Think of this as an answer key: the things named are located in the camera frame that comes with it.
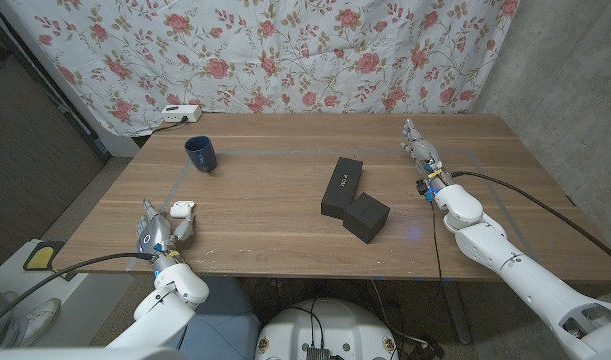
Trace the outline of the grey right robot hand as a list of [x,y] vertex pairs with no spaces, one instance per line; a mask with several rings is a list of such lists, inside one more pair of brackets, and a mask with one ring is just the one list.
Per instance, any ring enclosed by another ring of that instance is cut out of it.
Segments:
[[421,179],[435,191],[453,185],[451,175],[444,169],[442,160],[434,145],[426,140],[410,118],[403,127],[405,141],[401,147],[410,155]]

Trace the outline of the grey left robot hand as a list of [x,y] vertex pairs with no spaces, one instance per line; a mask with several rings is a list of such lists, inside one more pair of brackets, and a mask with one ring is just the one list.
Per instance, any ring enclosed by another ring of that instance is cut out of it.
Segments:
[[193,232],[194,205],[193,201],[177,201],[172,205],[171,217],[181,219],[172,230],[166,216],[145,198],[144,213],[136,226],[138,252],[151,255],[151,262],[173,253],[176,243],[187,240]]

